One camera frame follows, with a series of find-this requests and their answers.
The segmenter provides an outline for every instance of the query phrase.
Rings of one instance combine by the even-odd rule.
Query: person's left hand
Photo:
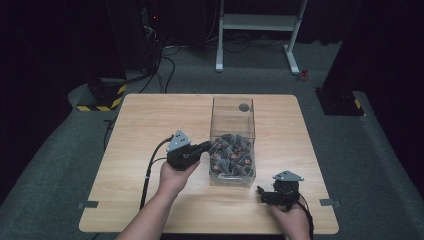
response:
[[[184,189],[188,178],[199,164],[200,161],[197,161],[185,171],[177,171],[174,170],[168,162],[164,162],[160,170],[158,193],[164,193],[168,197],[176,198],[178,193]]]

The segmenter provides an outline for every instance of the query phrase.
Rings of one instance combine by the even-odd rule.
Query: forearm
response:
[[[160,239],[175,198],[158,191],[117,239]]]

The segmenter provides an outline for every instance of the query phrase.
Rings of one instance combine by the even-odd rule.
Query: hand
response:
[[[160,170],[159,189],[157,192],[163,193],[171,198],[176,198],[178,193],[184,189],[188,178],[199,164],[200,161],[197,161],[185,171],[177,171],[174,170],[168,162],[164,162]]]
[[[293,204],[287,212],[281,211],[276,205],[268,206],[281,231],[290,240],[310,240],[308,218],[305,211],[298,204]]]

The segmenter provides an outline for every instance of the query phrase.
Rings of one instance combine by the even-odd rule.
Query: white metal stand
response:
[[[269,30],[292,32],[289,45],[284,45],[284,52],[290,64],[291,72],[294,75],[300,73],[293,55],[293,46],[302,23],[308,0],[302,0],[299,13],[296,16],[280,15],[252,15],[252,14],[224,14],[224,0],[221,0],[219,17],[219,37],[216,53],[216,71],[224,70],[223,34],[224,29],[242,30]]]

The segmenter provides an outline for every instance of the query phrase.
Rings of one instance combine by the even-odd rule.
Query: black and yellow hazard tape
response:
[[[127,85],[120,86],[117,91],[115,91],[113,96],[108,96],[106,104],[77,104],[77,109],[84,112],[89,111],[113,111],[115,110],[122,101],[122,96],[124,95]]]

